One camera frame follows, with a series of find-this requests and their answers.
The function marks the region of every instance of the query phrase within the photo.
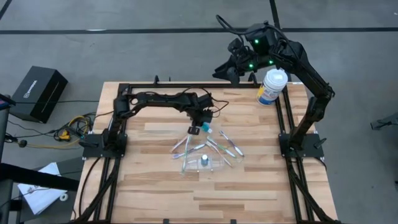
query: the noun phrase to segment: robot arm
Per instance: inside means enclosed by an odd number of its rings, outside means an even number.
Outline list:
[[[100,147],[106,151],[120,151],[126,147],[126,136],[120,133],[123,123],[135,116],[147,106],[170,107],[179,112],[186,112],[192,120],[189,134],[199,134],[199,128],[204,122],[210,123],[213,111],[208,109],[213,104],[211,93],[198,96],[196,93],[177,93],[176,95],[161,95],[155,92],[140,92],[121,95],[113,101],[113,116],[109,127],[104,129],[100,142],[80,141],[83,147]]]
[[[290,134],[289,146],[302,150],[308,129],[323,118],[326,106],[335,92],[310,65],[302,44],[287,39],[280,30],[267,22],[254,24],[238,35],[245,35],[253,50],[244,46],[241,37],[233,40],[228,46],[232,56],[215,70],[213,77],[229,80],[236,86],[239,77],[245,72],[257,72],[273,65],[295,74],[314,94],[310,98],[304,118]]]

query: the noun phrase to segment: black mounting bracket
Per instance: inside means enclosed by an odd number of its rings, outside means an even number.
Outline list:
[[[290,134],[280,134],[279,144],[280,153],[286,158],[297,158],[297,157],[324,157],[322,143],[324,139],[320,139],[318,134],[307,134],[303,141],[303,150],[294,150],[289,146]]]
[[[127,146],[127,134],[121,133],[118,139],[117,146],[105,146],[103,134],[88,134],[86,138],[79,142],[79,144],[84,147],[83,157],[124,157]]]

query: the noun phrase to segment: gray floor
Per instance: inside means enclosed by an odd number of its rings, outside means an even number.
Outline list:
[[[282,27],[398,27],[395,0],[276,0]],[[0,29],[134,29],[217,27],[215,14],[234,26],[272,21],[267,0],[13,0]],[[398,220],[397,127],[371,131],[369,122],[398,111],[398,33],[288,33],[305,46],[310,62],[334,88],[325,119],[317,124],[340,220]],[[228,58],[231,34],[0,35],[0,90],[13,94],[32,65],[58,69],[69,81],[63,100],[97,100],[105,81],[213,80]],[[259,79],[266,71],[259,72]],[[57,105],[48,124],[11,117],[48,131],[96,110],[96,103]],[[10,134],[31,134],[9,125]],[[54,144],[48,137],[31,143]],[[81,156],[81,150],[7,145],[3,161],[35,168]],[[29,223],[65,222],[70,208]]]

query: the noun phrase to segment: black case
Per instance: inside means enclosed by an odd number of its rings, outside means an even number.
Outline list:
[[[32,66],[11,98],[17,104],[10,114],[24,121],[46,123],[67,83],[56,69]]]

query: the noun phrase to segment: wooden table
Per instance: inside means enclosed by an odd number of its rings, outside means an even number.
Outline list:
[[[113,110],[118,85],[118,82],[104,84],[97,114]],[[288,89],[295,124],[298,124],[307,107],[307,94],[301,83],[289,83]],[[136,88],[134,92],[175,94],[182,90]],[[144,108],[127,122],[129,140],[119,170],[113,223],[161,223],[164,218],[172,223],[229,223],[231,219],[237,219],[238,223],[295,223],[286,163],[277,140],[280,130],[275,105],[260,105],[255,88],[207,90],[214,98],[230,102],[220,117],[213,119],[212,137],[229,146],[218,134],[221,128],[242,149],[244,160],[233,168],[224,167],[214,173],[192,172],[182,177],[182,160],[172,160],[169,151],[187,134],[189,118],[172,108]],[[280,99],[288,131],[283,97]],[[110,118],[111,115],[98,117],[94,132],[102,132]],[[78,195],[94,160],[85,161]],[[89,176],[83,211],[98,192],[103,160]],[[304,166],[310,193],[326,214],[337,219],[325,168],[315,159],[305,159]],[[303,219],[306,219],[299,195]],[[101,218],[105,216],[107,201],[106,195]],[[78,210],[78,197],[75,210]]]

